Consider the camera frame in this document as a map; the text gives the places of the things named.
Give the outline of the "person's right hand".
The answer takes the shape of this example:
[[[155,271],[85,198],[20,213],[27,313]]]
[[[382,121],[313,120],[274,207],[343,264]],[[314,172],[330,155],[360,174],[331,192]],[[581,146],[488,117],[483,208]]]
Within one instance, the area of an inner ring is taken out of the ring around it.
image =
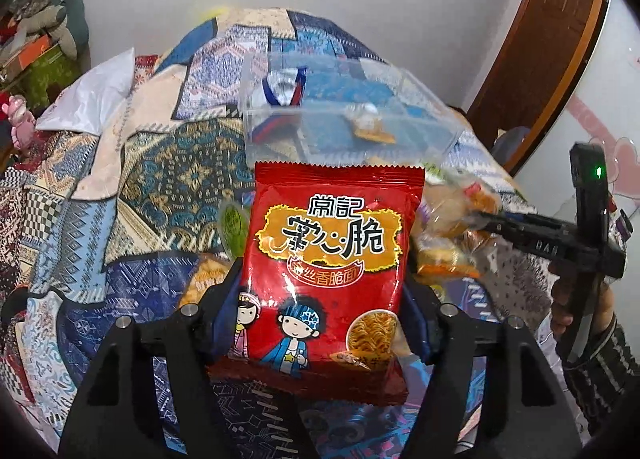
[[[564,332],[570,328],[574,317],[570,312],[570,301],[573,291],[578,285],[577,275],[573,268],[551,263],[548,267],[551,274],[558,277],[551,290],[551,321],[550,327],[554,338],[559,341]],[[600,335],[608,329],[614,317],[614,294],[610,286],[602,281],[599,286],[600,297],[597,309],[593,314],[591,335]]]

